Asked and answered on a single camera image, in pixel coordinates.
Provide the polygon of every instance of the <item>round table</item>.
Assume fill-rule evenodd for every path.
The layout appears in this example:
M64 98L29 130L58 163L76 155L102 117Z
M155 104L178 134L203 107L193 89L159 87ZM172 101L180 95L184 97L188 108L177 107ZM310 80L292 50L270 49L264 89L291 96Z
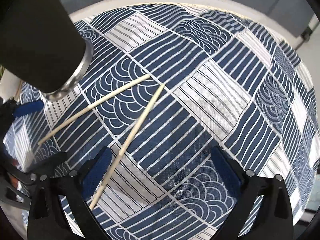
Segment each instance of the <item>round table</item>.
M106 232L119 240L210 239L236 203L211 160L216 145L259 176L281 174L299 220L318 165L319 128L308 70L279 34L234 13L165 3L113 9L75 26L93 44L91 65L57 102L23 85L21 102L42 99L45 107L16 119L4 140L22 169L58 151L68 160L57 175L79 169L103 146L115 156L165 83L93 210ZM151 78L37 145L68 117L145 73ZM65 198L62 205L72 223Z

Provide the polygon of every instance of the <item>blue gripper pad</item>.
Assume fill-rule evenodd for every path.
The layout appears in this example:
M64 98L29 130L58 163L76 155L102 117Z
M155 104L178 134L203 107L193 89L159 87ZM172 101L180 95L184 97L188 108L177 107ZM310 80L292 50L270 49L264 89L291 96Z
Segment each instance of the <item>blue gripper pad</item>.
M21 117L26 114L32 114L34 112L41 111L43 107L44 107L44 104L41 100L19 105L13 111L13 117Z
M218 146L211 148L211 160L223 180L228 193L231 197L237 198L240 195L241 180L234 172L225 156L227 153L224 153Z
M83 199L86 200L94 194L94 191L111 163L111 159L112 151L107 147L82 181Z

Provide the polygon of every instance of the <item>blue and white tablecloth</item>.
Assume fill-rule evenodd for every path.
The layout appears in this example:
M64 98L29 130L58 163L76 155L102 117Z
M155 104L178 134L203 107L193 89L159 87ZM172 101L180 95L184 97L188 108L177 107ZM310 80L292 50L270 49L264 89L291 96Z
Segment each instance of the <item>blue and white tablecloth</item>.
M41 98L45 109L16 119L5 138L22 169L58 151L68 152L58 174L78 169L102 146L115 155L163 82L165 90L93 210L106 232L114 240L210 239L236 203L211 161L214 145L260 176L281 174L294 223L299 220L319 159L316 98L307 68L279 34L229 12L187 4L133 5L75 26L93 44L92 63L58 102L24 84L22 103ZM68 117L145 73L149 80L38 147ZM62 204L72 224L65 198Z

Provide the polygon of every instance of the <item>silver rivet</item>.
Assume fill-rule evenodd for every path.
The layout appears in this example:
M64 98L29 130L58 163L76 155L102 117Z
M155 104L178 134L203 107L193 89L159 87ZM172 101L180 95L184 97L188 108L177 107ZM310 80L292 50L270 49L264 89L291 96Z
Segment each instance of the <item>silver rivet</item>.
M252 170L246 170L245 171L245 174L248 176L248 177L253 177L255 175L254 171Z
M41 175L40 180L45 180L46 178L47 178L47 175L43 174Z
M75 171L75 170L69 172L69 176L70 176L70 177L74 177L74 176L76 176L77 174L78 174L78 172Z
M37 180L37 175L34 174L34 173L31 173L30 174L30 179L33 180L33 181L36 181Z
M281 176L280 174L276 174L275 177L276 177L276 179L279 180L279 181L283 180L283 178L282 178L282 176Z

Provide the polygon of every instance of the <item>patterned tablecloth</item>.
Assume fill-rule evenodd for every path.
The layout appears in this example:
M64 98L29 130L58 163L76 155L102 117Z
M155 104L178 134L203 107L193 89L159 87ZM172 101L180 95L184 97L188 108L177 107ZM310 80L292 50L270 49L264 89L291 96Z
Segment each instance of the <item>patterned tablecloth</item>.
M16 119L4 140L21 168L66 151L68 160L57 169L65 174L102 146L116 154L163 82L165 90L93 211L106 232L118 240L210 239L236 203L210 159L210 147L218 144L245 169L282 174L297 222L318 165L319 127L310 74L279 34L232 13L186 4L128 6L75 26L93 44L92 63L58 102L24 84L22 103L41 98L45 109ZM68 117L145 73L149 80L37 146ZM260 203L258 197L241 234ZM65 198L62 204L71 221Z

